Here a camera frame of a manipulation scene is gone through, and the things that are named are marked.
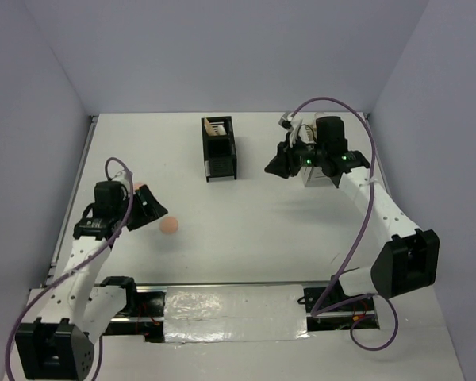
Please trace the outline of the beige gold cosmetic tube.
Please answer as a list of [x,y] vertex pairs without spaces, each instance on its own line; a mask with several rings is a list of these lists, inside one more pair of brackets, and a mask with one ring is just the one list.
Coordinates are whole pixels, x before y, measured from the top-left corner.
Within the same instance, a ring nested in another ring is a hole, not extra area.
[[203,119],[205,131],[209,136],[224,136],[227,134],[225,124],[223,122],[210,122],[209,119]]

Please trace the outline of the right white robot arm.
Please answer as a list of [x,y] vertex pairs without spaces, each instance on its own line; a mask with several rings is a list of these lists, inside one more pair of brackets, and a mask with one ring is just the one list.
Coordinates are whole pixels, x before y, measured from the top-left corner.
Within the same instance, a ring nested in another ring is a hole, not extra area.
[[331,305],[347,310],[360,295],[390,299],[431,286],[436,281],[440,250],[437,234],[409,219],[374,180],[367,158],[349,149],[340,117],[319,117],[314,123],[312,139],[304,140],[305,124],[289,114],[282,117],[279,124],[287,131],[286,138],[278,144],[266,173],[288,179],[304,167],[320,169],[363,215],[356,241],[371,229],[380,248],[370,266],[350,269],[342,264],[330,280]]

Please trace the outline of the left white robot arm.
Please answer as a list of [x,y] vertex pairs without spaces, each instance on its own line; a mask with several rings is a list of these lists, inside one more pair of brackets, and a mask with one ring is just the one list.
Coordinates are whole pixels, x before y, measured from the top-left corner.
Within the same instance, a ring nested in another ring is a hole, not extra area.
[[43,306],[22,321],[14,335],[28,380],[84,380],[95,347],[111,320],[139,309],[134,278],[112,275],[98,281],[122,229],[133,231],[167,214],[147,185],[123,177],[96,183],[90,203],[73,229],[62,275],[36,297]]

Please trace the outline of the white gold egg bottle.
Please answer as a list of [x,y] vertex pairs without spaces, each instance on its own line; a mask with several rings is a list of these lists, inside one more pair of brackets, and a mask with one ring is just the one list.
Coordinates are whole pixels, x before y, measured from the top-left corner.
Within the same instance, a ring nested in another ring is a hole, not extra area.
[[227,134],[225,126],[222,124],[211,124],[210,126],[214,136],[225,136]]

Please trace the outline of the peach round makeup sponge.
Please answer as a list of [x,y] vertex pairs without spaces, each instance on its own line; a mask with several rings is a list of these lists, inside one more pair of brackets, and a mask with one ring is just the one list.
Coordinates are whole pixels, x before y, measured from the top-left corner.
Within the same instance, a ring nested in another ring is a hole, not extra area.
[[176,217],[167,216],[159,222],[159,230],[163,234],[174,234],[179,230],[179,221]]

